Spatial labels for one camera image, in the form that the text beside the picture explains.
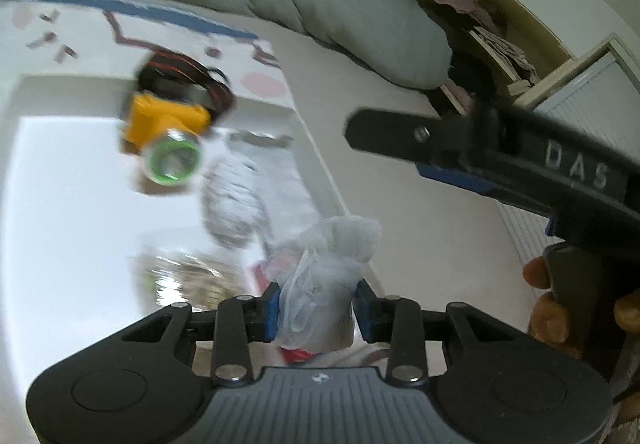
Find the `right hand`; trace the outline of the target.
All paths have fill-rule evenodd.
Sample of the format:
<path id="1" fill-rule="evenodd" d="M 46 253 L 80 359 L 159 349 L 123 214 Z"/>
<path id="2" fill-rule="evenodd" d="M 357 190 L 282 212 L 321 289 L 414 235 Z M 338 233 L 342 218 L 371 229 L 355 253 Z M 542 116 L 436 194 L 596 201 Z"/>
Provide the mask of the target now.
<path id="1" fill-rule="evenodd" d="M 537 256 L 524 266 L 523 277 L 529 286 L 536 289 L 546 291 L 551 287 L 547 264 L 542 256 Z M 639 333 L 639 306 L 638 291 L 617 300 L 614 306 L 617 325 L 630 334 Z M 572 357 L 582 356 L 582 351 L 568 342 L 570 314 L 555 302 L 551 292 L 546 291 L 536 301 L 530 314 L 528 333 Z"/>

